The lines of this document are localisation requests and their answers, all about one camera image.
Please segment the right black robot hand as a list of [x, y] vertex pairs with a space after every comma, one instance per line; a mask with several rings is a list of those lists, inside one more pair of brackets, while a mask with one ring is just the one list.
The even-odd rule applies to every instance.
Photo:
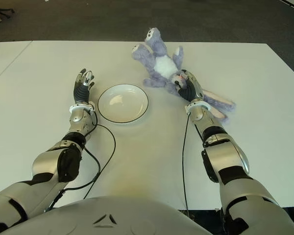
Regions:
[[188, 70], [181, 70], [180, 75], [174, 79], [178, 94], [185, 100], [204, 100], [202, 88], [196, 77]]

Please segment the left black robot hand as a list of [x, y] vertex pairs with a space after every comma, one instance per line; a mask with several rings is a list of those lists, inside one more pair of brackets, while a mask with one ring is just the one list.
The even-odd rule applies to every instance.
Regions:
[[95, 84], [91, 70], [82, 69], [76, 77], [73, 89], [75, 104], [89, 103], [90, 89]]

